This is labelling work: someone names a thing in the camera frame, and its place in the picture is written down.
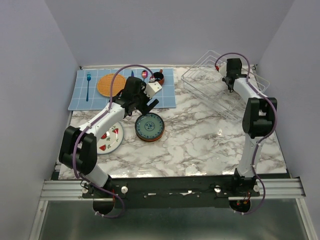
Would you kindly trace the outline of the teal plate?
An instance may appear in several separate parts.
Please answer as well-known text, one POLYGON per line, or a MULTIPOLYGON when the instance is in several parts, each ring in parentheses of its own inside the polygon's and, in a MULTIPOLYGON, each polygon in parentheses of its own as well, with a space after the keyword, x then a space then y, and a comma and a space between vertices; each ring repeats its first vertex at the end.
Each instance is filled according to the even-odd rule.
POLYGON ((156 137, 163 134, 165 130, 165 123, 163 119, 156 113, 147 113, 141 115, 135 121, 135 133, 142 135, 143 137, 156 137))

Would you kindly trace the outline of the white wire dish rack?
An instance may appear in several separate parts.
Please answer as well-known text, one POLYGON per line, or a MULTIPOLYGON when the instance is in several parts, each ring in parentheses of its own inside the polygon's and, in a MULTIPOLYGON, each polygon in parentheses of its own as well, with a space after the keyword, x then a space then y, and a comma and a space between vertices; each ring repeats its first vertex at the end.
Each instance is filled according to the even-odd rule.
POLYGON ((242 73, 249 73, 252 85, 264 93, 270 82, 256 74, 256 67, 248 64, 246 58, 239 53, 220 55, 213 50, 207 51, 181 77, 183 86, 195 97, 201 99, 222 117, 239 122, 242 120, 246 103, 235 92, 229 92, 227 85, 222 81, 223 76, 216 70, 215 65, 226 62, 227 59, 239 58, 242 62, 242 73))

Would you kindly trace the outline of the orange plate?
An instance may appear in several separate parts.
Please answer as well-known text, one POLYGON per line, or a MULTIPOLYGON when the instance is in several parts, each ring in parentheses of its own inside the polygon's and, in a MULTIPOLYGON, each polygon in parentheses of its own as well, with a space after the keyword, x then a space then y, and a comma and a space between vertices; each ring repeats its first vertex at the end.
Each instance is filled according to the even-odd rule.
POLYGON ((160 139, 141 139, 143 142, 146 142, 146 143, 152 143, 152 142, 157 142, 159 141, 160 139))

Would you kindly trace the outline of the watermelon pattern plate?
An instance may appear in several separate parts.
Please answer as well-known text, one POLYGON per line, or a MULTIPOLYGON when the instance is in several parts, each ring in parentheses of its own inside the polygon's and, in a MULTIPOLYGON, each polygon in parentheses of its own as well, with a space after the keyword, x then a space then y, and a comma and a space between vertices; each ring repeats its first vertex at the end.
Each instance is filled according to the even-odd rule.
POLYGON ((124 129, 120 122, 115 123, 97 142, 97 154, 106 155, 115 151, 124 139, 124 129))

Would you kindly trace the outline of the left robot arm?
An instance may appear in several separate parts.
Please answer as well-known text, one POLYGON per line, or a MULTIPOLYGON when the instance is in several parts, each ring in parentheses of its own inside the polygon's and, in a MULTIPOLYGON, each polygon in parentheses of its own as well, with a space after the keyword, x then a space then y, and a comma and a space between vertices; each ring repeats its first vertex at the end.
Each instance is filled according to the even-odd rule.
POLYGON ((83 176, 94 184, 93 191, 101 198, 111 191, 109 175, 97 164, 97 142, 116 123, 131 115, 134 110, 143 115, 149 113, 158 103, 152 97, 160 92, 157 82, 144 82, 137 77, 129 77, 124 89, 112 96, 106 107, 80 127, 68 126, 64 131, 58 156, 60 163, 74 171, 77 178, 83 176))

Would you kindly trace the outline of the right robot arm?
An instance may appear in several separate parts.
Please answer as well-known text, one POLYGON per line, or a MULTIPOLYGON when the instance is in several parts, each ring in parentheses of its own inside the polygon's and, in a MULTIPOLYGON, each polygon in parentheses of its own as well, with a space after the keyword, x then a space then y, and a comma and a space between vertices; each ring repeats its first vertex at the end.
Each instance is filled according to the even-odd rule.
POLYGON ((263 144, 275 131, 277 123, 277 100, 267 97, 249 80, 249 73, 242 73, 240 58, 228 58, 220 65, 219 72, 223 76, 228 90, 236 92, 246 103, 242 118, 242 129, 245 133, 245 144, 242 157, 230 183, 230 191, 241 196, 254 189, 263 144))

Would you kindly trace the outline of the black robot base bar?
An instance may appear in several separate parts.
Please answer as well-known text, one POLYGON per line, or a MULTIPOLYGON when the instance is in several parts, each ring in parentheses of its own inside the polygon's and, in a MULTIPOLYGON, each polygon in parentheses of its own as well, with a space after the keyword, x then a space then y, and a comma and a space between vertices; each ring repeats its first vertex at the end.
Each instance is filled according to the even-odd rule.
POLYGON ((256 178, 234 175, 113 178, 108 189, 121 199, 116 208, 228 208, 229 199, 260 196, 256 178))

